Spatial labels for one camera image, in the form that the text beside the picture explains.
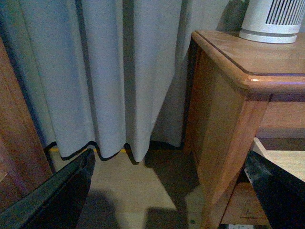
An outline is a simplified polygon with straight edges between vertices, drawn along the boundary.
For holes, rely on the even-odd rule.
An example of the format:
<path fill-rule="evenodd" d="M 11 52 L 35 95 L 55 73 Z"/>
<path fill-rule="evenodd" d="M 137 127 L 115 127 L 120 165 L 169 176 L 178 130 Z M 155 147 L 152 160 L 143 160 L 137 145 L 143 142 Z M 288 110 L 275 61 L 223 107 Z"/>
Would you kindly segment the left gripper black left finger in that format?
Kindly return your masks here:
<path fill-rule="evenodd" d="M 95 155 L 87 149 L 0 215 L 2 229 L 74 229 L 89 193 Z"/>

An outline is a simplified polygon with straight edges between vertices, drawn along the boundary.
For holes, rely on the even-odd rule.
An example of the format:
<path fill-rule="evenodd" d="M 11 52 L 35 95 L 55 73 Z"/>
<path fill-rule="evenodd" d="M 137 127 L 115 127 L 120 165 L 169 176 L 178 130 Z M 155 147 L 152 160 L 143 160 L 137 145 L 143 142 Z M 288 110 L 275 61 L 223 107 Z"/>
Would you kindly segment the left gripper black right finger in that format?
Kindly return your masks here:
<path fill-rule="evenodd" d="M 305 227 L 305 182 L 255 151 L 249 151 L 245 173 L 273 229 Z"/>

